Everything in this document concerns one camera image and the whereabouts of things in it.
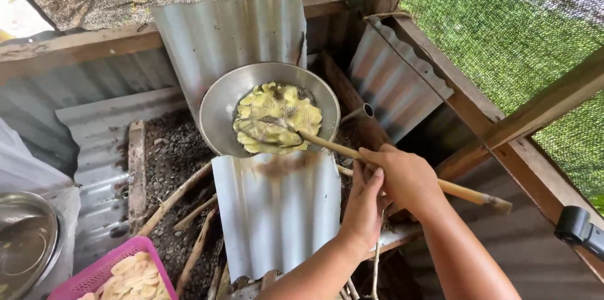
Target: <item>hand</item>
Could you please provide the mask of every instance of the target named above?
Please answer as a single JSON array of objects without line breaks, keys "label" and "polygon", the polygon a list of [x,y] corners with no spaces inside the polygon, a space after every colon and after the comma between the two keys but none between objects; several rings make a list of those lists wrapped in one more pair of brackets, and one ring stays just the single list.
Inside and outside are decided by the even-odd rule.
[{"label": "hand", "polygon": [[398,207],[409,210],[420,222],[430,209],[448,204],[434,169],[425,159],[384,144],[379,152],[360,148],[369,162],[380,166],[385,173],[384,190]]},{"label": "hand", "polygon": [[378,241],[382,211],[387,205],[377,196],[383,185],[383,170],[376,169],[367,182],[363,179],[363,170],[362,164],[355,160],[352,190],[336,237],[359,249],[361,254],[369,252]]}]

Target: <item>pink plastic basket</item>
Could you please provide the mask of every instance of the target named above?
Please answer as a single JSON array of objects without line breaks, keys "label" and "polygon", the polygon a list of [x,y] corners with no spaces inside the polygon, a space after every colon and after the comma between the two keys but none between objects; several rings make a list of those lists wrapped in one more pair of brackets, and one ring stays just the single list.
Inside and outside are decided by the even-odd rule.
[{"label": "pink plastic basket", "polygon": [[124,242],[120,247],[110,251],[104,257],[100,258],[94,264],[88,266],[85,270],[72,276],[60,286],[53,289],[48,296],[48,300],[77,300],[78,297],[86,293],[95,292],[112,276],[111,268],[126,257],[130,257],[138,252],[147,252],[157,266],[159,275],[164,281],[165,288],[171,300],[178,300],[174,287],[165,272],[164,264],[161,263],[159,255],[155,250],[153,242],[144,236],[136,236]]}]

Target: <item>corrugated metal sheet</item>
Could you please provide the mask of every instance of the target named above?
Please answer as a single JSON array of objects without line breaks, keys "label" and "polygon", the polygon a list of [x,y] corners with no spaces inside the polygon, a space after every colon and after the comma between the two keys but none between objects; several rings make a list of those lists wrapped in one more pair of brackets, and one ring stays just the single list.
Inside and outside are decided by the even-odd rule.
[{"label": "corrugated metal sheet", "polygon": [[[566,244],[554,226],[493,158],[456,183],[514,204],[510,215],[494,214],[458,198],[451,205],[501,266],[523,299],[601,299],[604,285]],[[425,299],[444,299],[424,240],[402,248]]]},{"label": "corrugated metal sheet", "polygon": [[287,273],[338,232],[340,177],[327,150],[222,156],[212,167],[231,282]]},{"label": "corrugated metal sheet", "polygon": [[193,115],[207,88],[232,69],[264,61],[306,68],[302,0],[205,0],[151,13]]},{"label": "corrugated metal sheet", "polygon": [[128,233],[128,126],[186,108],[178,87],[57,110],[80,148],[74,180],[81,184],[74,273],[125,242]]},{"label": "corrugated metal sheet", "polygon": [[79,149],[55,110],[174,86],[164,49],[98,59],[7,80],[0,86],[0,118],[35,158],[73,176]]},{"label": "corrugated metal sheet", "polygon": [[394,30],[372,18],[370,23],[388,42],[368,24],[350,64],[350,76],[354,87],[365,102],[371,104],[381,126],[396,143],[442,100],[389,43],[445,98],[452,95],[453,90],[436,77],[432,66],[418,58],[409,44],[396,37]]}]

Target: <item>metal pipe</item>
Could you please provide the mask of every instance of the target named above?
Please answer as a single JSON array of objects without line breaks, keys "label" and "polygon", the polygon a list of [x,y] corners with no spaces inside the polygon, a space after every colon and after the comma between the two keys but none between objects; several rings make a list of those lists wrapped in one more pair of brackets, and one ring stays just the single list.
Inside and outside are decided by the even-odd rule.
[{"label": "metal pipe", "polygon": [[360,123],[370,118],[373,118],[373,108],[369,103],[363,103],[362,106],[344,116],[342,120],[340,120],[340,124],[345,124],[353,119]]}]

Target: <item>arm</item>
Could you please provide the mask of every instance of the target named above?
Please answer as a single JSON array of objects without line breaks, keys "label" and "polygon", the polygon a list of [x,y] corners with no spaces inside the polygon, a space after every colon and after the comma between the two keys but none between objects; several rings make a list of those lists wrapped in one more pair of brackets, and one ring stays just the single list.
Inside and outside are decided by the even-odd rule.
[{"label": "arm", "polygon": [[361,164],[355,161],[353,186],[336,237],[257,299],[333,299],[378,240],[384,204],[377,194],[382,184],[382,169],[365,184]]},{"label": "arm", "polygon": [[360,150],[383,168],[384,189],[422,224],[436,273],[447,299],[520,299],[499,265],[453,210],[426,160],[383,145]]}]

